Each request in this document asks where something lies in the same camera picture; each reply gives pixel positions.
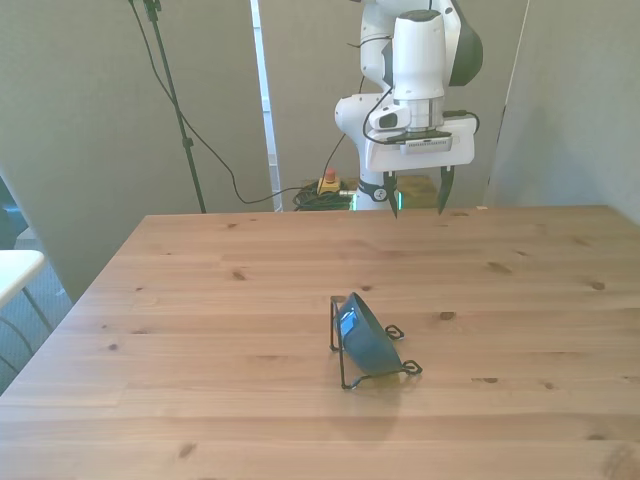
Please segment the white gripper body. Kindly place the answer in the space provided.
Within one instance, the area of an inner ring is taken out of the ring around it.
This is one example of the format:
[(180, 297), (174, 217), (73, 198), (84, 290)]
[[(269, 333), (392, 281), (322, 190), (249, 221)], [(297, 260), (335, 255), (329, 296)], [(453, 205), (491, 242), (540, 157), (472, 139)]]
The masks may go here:
[(398, 172), (468, 165), (475, 158), (475, 131), (476, 118), (465, 116), (446, 119), (435, 138), (400, 145), (366, 140), (364, 166), (372, 172)]

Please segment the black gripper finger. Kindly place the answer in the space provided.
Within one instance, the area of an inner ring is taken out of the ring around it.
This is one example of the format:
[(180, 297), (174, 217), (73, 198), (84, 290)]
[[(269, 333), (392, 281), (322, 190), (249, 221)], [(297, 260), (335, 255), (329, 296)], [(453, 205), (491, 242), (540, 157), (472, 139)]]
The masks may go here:
[(442, 214), (446, 208), (446, 204), (448, 202), (448, 199), (453, 187), (454, 178), (455, 178), (455, 167), (454, 166), (442, 167), (440, 169), (440, 174), (441, 174), (441, 185), (438, 193), (437, 207), (438, 207), (438, 213)]
[(397, 177), (395, 172), (383, 173), (383, 187), (386, 192), (387, 200), (391, 207), (391, 211), (395, 218), (398, 218), (398, 200), (397, 200)]

